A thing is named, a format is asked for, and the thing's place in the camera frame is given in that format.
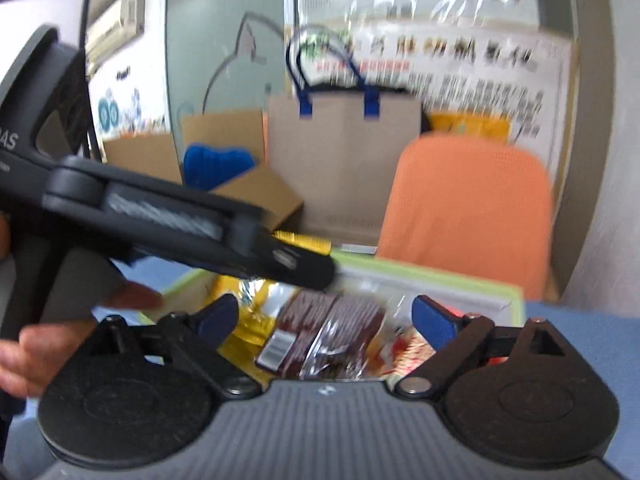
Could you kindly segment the person's left hand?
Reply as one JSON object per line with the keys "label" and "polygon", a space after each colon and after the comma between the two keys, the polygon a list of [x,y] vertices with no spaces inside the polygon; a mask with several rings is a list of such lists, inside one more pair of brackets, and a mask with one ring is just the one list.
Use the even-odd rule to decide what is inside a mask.
{"label": "person's left hand", "polygon": [[[136,282],[126,282],[102,301],[119,310],[159,309],[163,296]],[[96,321],[25,326],[18,341],[1,341],[1,389],[17,399],[39,398],[51,380],[91,335]]]}

